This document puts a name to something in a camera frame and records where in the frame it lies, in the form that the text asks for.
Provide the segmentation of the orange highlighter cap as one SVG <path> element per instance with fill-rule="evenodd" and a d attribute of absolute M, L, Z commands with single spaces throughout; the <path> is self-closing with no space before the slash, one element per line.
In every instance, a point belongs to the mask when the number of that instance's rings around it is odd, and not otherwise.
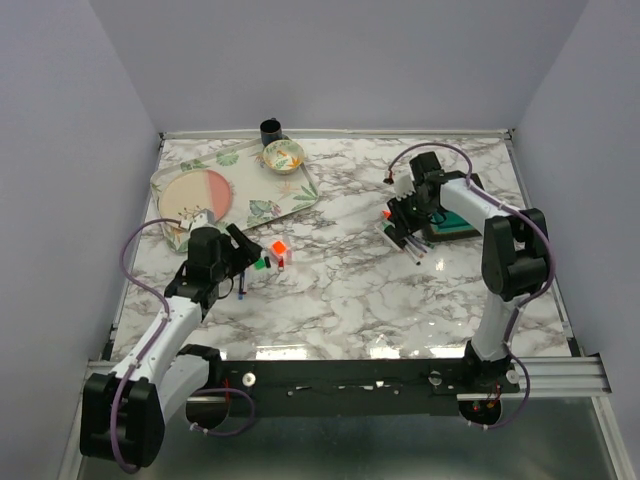
<path fill-rule="evenodd" d="M 283 256 L 288 251 L 288 246 L 283 241 L 275 241 L 271 244 L 271 252 L 277 256 Z"/>

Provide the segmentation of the grey purple marker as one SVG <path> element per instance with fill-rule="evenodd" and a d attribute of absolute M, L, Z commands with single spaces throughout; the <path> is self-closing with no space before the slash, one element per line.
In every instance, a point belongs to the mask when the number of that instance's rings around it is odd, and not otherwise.
<path fill-rule="evenodd" d="M 411 237 L 411 240 L 423 252 L 426 252 L 426 253 L 430 252 L 430 249 L 427 247 L 427 245 L 421 239 L 419 239 L 417 237 Z"/>

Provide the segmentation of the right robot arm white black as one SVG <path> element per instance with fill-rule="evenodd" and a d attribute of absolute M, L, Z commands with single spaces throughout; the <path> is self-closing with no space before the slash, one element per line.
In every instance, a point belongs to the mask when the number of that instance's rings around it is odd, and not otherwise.
<path fill-rule="evenodd" d="M 451 213 L 482 237 L 481 274 L 488 295 L 459 370 L 462 384 L 480 392 L 509 369 L 510 343 L 522 311 L 554 281 L 545 216 L 487 193 L 473 179 L 472 167 L 465 173 L 445 171 L 434 152 L 414 157 L 409 165 L 411 172 L 399 178 L 389 165 L 384 179 L 394 189 L 387 202 L 392 226 L 384 230 L 389 240 L 401 247 L 435 215 Z"/>

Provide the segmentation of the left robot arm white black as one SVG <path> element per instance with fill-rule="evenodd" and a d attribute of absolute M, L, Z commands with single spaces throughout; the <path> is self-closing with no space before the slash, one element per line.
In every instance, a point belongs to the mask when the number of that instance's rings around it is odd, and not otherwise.
<path fill-rule="evenodd" d="M 82 392 L 79 449 L 115 461 L 134 474 L 150 466 L 168 420 L 193 393 L 239 396 L 254 414 L 251 396 L 225 385 L 217 350 L 185 345 L 219 299 L 220 285 L 256 263 L 262 248 L 236 225 L 225 231 L 195 228 L 187 258 L 159 295 L 162 308 L 126 358 L 108 373 L 94 373 Z"/>

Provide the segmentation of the green cap black highlighter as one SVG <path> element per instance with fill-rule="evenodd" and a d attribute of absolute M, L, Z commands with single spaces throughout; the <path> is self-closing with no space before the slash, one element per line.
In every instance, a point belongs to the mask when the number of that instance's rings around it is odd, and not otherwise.
<path fill-rule="evenodd" d="M 385 235 L 386 235 L 390 240 L 392 240 L 394 243 L 396 243 L 396 244 L 398 244 L 398 243 L 399 243 L 399 239 L 398 239 L 398 237 L 397 237 L 396 230 L 395 230 L 395 228 L 394 228 L 393 226 L 391 226 L 391 225 L 385 226 L 385 227 L 383 228 L 383 232 L 384 232 L 384 233 L 385 233 Z"/>

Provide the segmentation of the pink cap white marker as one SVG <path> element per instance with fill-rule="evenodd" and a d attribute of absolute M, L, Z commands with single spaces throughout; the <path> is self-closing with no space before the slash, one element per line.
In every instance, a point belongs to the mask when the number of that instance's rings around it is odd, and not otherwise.
<path fill-rule="evenodd" d="M 382 237 L 382 239 L 395 251 L 397 252 L 403 252 L 403 248 L 398 246 L 394 240 L 389 237 L 384 231 L 383 229 L 379 226 L 379 225 L 374 225 L 374 228 L 376 230 L 376 232 Z"/>

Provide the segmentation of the blue red whiteboard pen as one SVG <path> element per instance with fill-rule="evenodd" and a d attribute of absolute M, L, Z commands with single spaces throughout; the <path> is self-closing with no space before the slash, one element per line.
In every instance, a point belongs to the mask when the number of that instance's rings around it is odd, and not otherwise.
<path fill-rule="evenodd" d="M 239 275 L 238 299 L 243 300 L 245 295 L 246 295 L 246 271 L 243 271 Z"/>

